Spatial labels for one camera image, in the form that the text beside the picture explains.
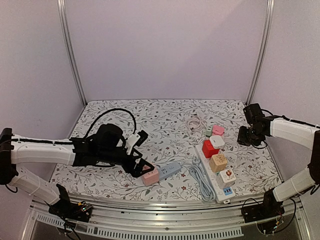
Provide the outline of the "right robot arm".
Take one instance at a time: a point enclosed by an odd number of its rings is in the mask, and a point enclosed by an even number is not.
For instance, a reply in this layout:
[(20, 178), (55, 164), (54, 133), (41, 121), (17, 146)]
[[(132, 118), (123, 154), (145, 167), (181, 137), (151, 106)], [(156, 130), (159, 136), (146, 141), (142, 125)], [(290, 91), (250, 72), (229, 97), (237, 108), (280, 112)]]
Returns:
[(267, 137), (281, 170), (287, 175), (280, 185), (267, 190), (260, 204), (243, 206), (245, 222), (255, 222), (284, 213), (283, 202), (320, 185), (320, 127), (285, 116), (263, 114), (241, 126), (237, 142), (258, 147)]

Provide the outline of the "pink cube socket adapter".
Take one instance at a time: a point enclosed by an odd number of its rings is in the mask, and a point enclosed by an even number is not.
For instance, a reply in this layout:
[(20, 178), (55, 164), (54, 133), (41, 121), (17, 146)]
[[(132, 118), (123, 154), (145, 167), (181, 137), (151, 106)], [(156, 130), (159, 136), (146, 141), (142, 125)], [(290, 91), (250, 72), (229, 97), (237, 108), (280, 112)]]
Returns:
[(144, 174), (141, 178), (142, 178), (142, 182), (145, 186), (153, 185), (153, 184), (159, 182), (159, 180), (160, 180), (159, 171), (155, 167), (152, 171)]

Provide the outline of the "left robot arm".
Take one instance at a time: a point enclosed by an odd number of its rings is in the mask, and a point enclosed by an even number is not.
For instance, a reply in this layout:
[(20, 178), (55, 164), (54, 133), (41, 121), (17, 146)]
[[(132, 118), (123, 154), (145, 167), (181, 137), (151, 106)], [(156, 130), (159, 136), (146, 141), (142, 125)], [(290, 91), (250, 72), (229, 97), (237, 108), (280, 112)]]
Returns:
[(139, 178), (155, 169), (136, 150), (148, 134), (141, 130), (130, 137), (114, 124), (103, 124), (96, 133), (83, 138), (45, 140), (23, 138), (5, 128), (0, 134), (0, 183), (23, 190), (43, 200), (49, 213), (62, 220), (89, 222), (93, 206), (85, 201), (72, 203), (65, 187), (49, 183), (24, 167), (25, 163), (54, 163), (72, 167), (121, 166)]

